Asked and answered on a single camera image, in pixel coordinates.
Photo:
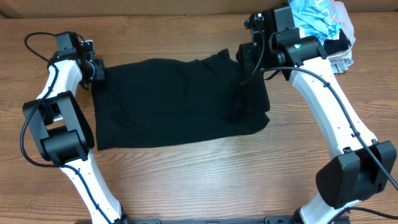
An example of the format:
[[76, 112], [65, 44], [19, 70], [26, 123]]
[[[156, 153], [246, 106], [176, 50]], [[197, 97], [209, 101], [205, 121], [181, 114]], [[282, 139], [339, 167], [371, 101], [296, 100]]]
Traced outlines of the black t-shirt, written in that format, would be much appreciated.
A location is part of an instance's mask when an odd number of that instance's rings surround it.
[[105, 74], [92, 86], [100, 150], [250, 135], [269, 123], [263, 79], [248, 80], [228, 49], [191, 62], [153, 58]]

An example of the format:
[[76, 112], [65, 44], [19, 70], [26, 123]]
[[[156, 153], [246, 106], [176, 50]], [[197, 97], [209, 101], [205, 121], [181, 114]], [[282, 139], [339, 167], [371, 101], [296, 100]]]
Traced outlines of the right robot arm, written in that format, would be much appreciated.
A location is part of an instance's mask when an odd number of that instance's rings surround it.
[[328, 146], [330, 161], [315, 181], [318, 192], [293, 215], [267, 216], [266, 223], [348, 223], [348, 212], [393, 183], [393, 143], [380, 142], [360, 120], [340, 88], [321, 42], [304, 37], [288, 4], [255, 12], [245, 20], [252, 41], [237, 60], [249, 78], [282, 73], [302, 95]]

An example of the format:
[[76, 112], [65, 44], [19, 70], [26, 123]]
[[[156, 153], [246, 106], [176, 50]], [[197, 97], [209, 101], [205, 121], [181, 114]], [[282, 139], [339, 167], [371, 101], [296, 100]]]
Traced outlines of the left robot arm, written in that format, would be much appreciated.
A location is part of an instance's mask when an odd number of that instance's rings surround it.
[[48, 59], [48, 80], [41, 94], [24, 103], [20, 133], [24, 158], [37, 167], [59, 168], [84, 201], [92, 223], [128, 223], [95, 161], [93, 132], [75, 99], [81, 86], [104, 80], [104, 64], [94, 43], [75, 32], [55, 34], [57, 51]]

